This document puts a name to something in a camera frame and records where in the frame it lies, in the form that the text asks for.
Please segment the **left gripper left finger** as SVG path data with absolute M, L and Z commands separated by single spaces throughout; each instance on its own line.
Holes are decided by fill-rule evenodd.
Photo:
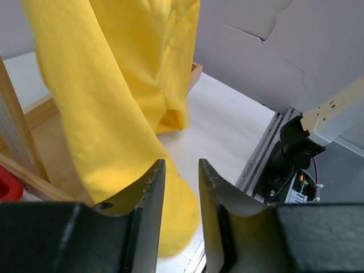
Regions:
M 166 165 L 89 207 L 2 202 L 2 272 L 155 272 Z

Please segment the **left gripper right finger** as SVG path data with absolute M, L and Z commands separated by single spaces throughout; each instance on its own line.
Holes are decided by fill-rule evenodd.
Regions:
M 362 204 L 265 205 L 198 162 L 207 272 L 362 272 Z

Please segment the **yellow shorts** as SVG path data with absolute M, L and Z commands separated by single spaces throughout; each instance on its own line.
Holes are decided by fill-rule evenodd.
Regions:
M 166 185 L 159 255 L 181 252 L 200 222 L 197 196 L 158 134 L 184 130 L 199 1 L 23 1 L 43 80 L 77 174 L 94 202 L 159 159 Z

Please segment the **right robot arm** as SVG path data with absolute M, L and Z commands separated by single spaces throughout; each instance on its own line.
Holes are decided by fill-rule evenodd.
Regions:
M 340 134 L 363 120 L 363 76 L 317 108 L 295 116 L 280 129 L 278 149 L 265 170 L 271 180 L 289 181 Z

